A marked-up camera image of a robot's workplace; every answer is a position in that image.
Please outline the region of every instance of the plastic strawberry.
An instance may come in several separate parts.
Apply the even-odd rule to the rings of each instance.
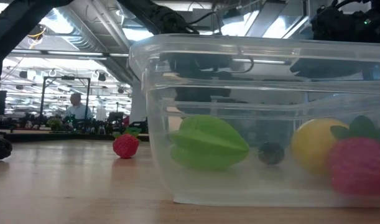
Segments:
[[[122,159],[130,159],[137,152],[140,141],[137,139],[139,131],[133,129],[127,129],[125,133],[118,136],[114,143],[114,152]]]
[[[339,140],[328,158],[333,189],[346,195],[380,195],[380,129],[365,116],[350,128],[332,126]]]

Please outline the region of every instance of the man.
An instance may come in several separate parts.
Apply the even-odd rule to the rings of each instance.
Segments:
[[[75,119],[84,119],[85,118],[85,113],[86,113],[86,106],[83,105],[81,101],[81,94],[80,93],[74,93],[71,95],[71,104],[66,112],[65,116],[72,116],[75,115]],[[88,115],[86,118],[93,118],[91,114],[91,110],[88,107]]]

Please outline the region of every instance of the table surface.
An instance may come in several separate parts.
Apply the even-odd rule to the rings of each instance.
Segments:
[[[118,159],[110,141],[14,144],[0,162],[0,223],[380,223],[380,209],[206,207],[172,202],[149,144]]]

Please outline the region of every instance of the plastic container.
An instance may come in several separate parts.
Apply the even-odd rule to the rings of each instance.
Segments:
[[[175,202],[380,207],[380,139],[348,136],[379,145],[346,145],[349,155],[338,144],[350,141],[331,130],[362,115],[380,131],[380,45],[158,35],[133,45],[129,63]]]

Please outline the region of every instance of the ceiling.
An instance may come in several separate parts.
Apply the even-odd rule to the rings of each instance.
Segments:
[[[320,4],[326,0],[315,0]],[[234,21],[221,24],[223,35],[260,36],[270,38],[291,38],[297,35],[305,25],[304,6],[301,0],[289,0],[284,6],[271,5],[267,12],[267,3],[276,0],[200,0],[200,1],[155,1],[170,7],[184,18],[195,20],[212,8],[221,14],[232,8],[239,8],[240,16]],[[0,12],[6,4],[0,3]],[[265,32],[257,35],[250,33],[257,25],[256,21],[265,19]],[[90,101],[92,107],[105,107],[107,111],[118,110],[130,113],[131,83],[138,80],[130,68],[127,68],[127,53],[135,41],[152,36],[136,19],[132,19],[119,10],[116,0],[75,0],[70,5],[53,9],[41,22],[46,27],[43,38],[26,37],[16,47],[19,54],[11,54],[3,63],[0,89],[8,91],[7,112],[27,110],[39,111],[40,97],[44,77],[64,75],[77,78],[90,78]],[[217,27],[214,18],[197,23],[201,34],[211,34]],[[29,55],[25,50],[39,51],[38,55]],[[108,52],[121,54],[120,57],[92,57],[84,52]],[[27,78],[20,77],[27,72]],[[100,73],[106,80],[99,81]],[[118,93],[118,87],[124,93]],[[87,89],[83,82],[76,80],[55,80],[46,89],[46,113],[63,111],[69,105],[69,94]]]

